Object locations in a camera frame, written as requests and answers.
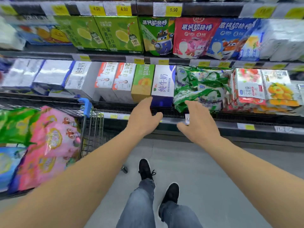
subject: black sneaker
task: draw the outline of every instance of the black sneaker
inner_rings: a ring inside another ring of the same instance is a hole
[[[175,204],[177,204],[178,197],[179,197],[179,185],[176,182],[173,182],[169,185],[161,204],[166,203],[168,201],[173,201]],[[159,218],[161,217],[159,208],[158,208],[158,216]]]
[[[151,172],[149,162],[145,158],[139,161],[138,172],[140,173],[141,180],[144,180],[146,178],[153,180],[152,176],[156,174],[154,170]]]

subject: jeans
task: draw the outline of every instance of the jeans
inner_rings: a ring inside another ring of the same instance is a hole
[[[142,180],[127,201],[116,228],[155,228],[153,199],[155,184]],[[172,201],[160,205],[161,220],[168,228],[203,228],[195,213],[187,206]]]

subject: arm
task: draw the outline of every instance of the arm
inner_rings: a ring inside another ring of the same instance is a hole
[[[304,227],[304,180],[235,146],[220,136],[209,110],[186,101],[190,125],[177,127],[218,163],[274,228]]]
[[[124,131],[0,216],[0,227],[83,228],[112,185],[127,156],[162,119],[151,115],[152,97],[132,111]]]

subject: yellow price label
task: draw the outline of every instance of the yellow price label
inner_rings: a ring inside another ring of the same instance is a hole
[[[69,11],[67,10],[64,4],[62,5],[51,5],[52,10],[56,15],[70,15]]]
[[[303,19],[304,17],[304,7],[291,8],[285,18],[287,19]]]
[[[245,125],[246,130],[255,130],[254,125]]]
[[[220,62],[219,63],[219,67],[224,67],[224,68],[226,68],[226,67],[229,67],[230,66],[230,62]]]
[[[276,6],[261,6],[253,14],[254,18],[270,18]]]
[[[96,5],[89,5],[91,14],[93,16],[105,16],[104,7],[96,6]]]
[[[112,118],[112,119],[117,119],[117,118],[118,118],[118,114],[111,114],[111,115],[110,115],[110,118]]]
[[[169,65],[169,59],[167,60],[158,60],[159,65]]]
[[[209,66],[210,62],[199,62],[198,66]]]
[[[143,58],[134,58],[134,63],[144,65],[145,60]]]
[[[304,71],[304,65],[296,66],[296,67],[294,67],[293,70],[294,70],[294,71]]]
[[[117,5],[116,6],[118,16],[132,16],[131,6]]]
[[[87,61],[87,62],[91,61],[89,55],[79,55],[79,57],[81,61]]]
[[[180,17],[182,7],[181,6],[167,6],[166,7],[166,17]]]
[[[277,64],[277,65],[274,65],[272,66],[272,70],[282,70],[286,67],[286,64]]]
[[[255,66],[255,63],[245,63],[244,68],[251,69]]]
[[[0,5],[3,12],[7,15],[18,15],[14,8],[10,5]]]

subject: green juice box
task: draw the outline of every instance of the green juice box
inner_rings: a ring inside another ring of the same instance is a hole
[[[175,18],[139,17],[145,50],[154,56],[172,53]]]
[[[54,16],[57,23],[79,50],[108,51],[92,16]]]
[[[111,51],[143,53],[142,35],[136,16],[95,16],[94,18]]]
[[[137,65],[131,95],[134,102],[151,96],[155,65]]]

